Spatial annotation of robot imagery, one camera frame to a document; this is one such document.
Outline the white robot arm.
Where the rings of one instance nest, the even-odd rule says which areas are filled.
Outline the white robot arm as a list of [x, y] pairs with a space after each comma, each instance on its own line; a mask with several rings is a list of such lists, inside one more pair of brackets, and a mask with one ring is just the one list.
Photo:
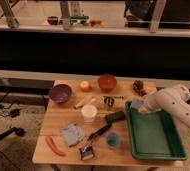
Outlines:
[[146, 95], [139, 110], [144, 113], [164, 110], [190, 128], [190, 105], [186, 103], [189, 99], [189, 89], [177, 84]]

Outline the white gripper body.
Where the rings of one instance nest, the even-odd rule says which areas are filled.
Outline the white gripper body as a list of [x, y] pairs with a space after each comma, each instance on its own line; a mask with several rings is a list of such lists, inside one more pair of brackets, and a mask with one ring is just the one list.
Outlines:
[[142, 113], [152, 113], [160, 110], [161, 107], [157, 103], [156, 93], [151, 93], [144, 96], [143, 104], [140, 107], [140, 111]]

